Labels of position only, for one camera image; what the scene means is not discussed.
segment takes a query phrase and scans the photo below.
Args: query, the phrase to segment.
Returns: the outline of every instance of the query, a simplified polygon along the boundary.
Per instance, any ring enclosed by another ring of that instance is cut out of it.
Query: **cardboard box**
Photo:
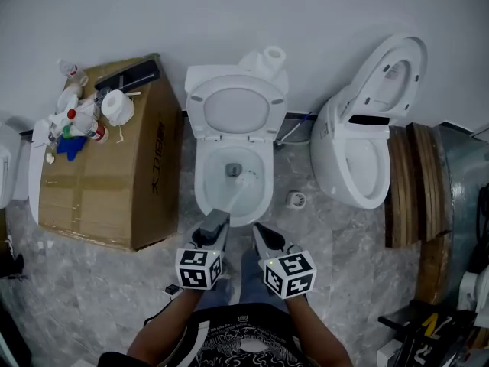
[[[101,76],[143,58],[86,70],[83,97]],[[89,139],[74,161],[55,154],[53,164],[44,162],[39,224],[47,231],[130,250],[176,231],[182,111],[163,70],[136,90],[142,94],[134,98],[134,116],[121,131],[101,117],[107,142]]]

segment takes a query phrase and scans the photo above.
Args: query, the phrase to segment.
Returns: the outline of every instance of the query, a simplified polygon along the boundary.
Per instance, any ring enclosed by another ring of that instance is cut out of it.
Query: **smart toilet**
[[[412,107],[426,61],[423,41],[395,34],[322,107],[311,162],[319,187],[331,198],[365,209],[383,203],[390,184],[389,125]]]
[[[287,111],[285,53],[267,47],[238,65],[190,67],[186,110],[197,139],[200,209],[231,214],[233,227],[265,213],[274,191],[273,142]]]

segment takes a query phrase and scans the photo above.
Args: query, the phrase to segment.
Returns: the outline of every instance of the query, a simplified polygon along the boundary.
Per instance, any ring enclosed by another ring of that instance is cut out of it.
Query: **marble floor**
[[[140,252],[45,232],[34,223],[28,202],[8,206],[10,234],[16,252],[24,255],[26,278],[0,281],[0,298],[30,347],[34,366],[70,366],[79,359],[96,365],[104,351],[125,352],[144,319],[168,303],[164,288],[176,283],[175,250],[182,234],[202,218],[193,195],[195,148],[186,125],[178,233]],[[382,207],[355,209],[323,194],[308,146],[277,151],[274,166],[274,198],[261,220],[290,231],[311,252],[318,275],[310,304],[355,365],[374,366],[377,349],[392,337],[377,318],[413,297],[419,244],[386,249]],[[305,193],[306,208],[285,207],[292,189]],[[238,258],[250,246],[249,227],[232,230],[226,255],[236,279]]]

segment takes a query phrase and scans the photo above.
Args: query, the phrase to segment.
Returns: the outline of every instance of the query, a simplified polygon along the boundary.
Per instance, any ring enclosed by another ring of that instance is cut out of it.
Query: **wooden board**
[[[406,132],[413,149],[419,239],[431,241],[446,229],[442,167],[431,128],[411,124]]]
[[[439,304],[445,296],[446,277],[449,269],[450,235],[441,235],[421,245],[416,300]]]
[[[390,189],[385,200],[386,246],[400,248],[418,240],[416,185],[406,130],[392,127],[387,145]]]

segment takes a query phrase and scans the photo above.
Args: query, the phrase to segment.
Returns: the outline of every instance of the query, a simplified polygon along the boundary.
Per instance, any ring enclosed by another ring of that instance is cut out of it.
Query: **forearm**
[[[322,367],[352,366],[345,347],[316,316],[303,296],[286,299],[286,303],[306,356]]]
[[[184,290],[138,333],[129,347],[128,355],[149,365],[165,360],[172,353],[201,296],[202,291]]]

